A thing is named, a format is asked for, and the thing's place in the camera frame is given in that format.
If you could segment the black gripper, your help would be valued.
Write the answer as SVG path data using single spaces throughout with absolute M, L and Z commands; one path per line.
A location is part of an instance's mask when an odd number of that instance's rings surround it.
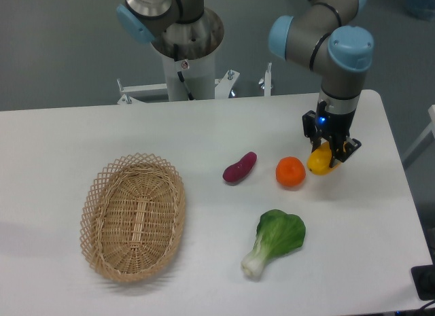
M 321 145 L 321 139 L 329 138 L 330 168 L 344 163 L 362 146 L 349 137 L 356 107 L 357 99 L 319 99 L 316 112 L 310 110 L 302 116 L 304 136 L 310 140 L 312 152 Z

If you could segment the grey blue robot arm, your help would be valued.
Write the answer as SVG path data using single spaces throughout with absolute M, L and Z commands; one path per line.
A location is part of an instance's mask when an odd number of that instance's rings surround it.
M 350 128 L 372 64 L 374 39 L 351 26 L 366 0 L 307 0 L 301 16 L 281 16 L 268 35 L 275 56 L 321 76 L 315 111 L 302 118 L 312 148 L 325 141 L 330 167 L 346 161 L 361 146 Z M 204 0 L 124 0 L 116 15 L 139 43 L 151 44 L 170 64 L 166 73 L 169 98 L 174 101 L 212 99 L 214 69 L 199 71 L 198 61 L 214 55 L 224 38 L 219 16 Z

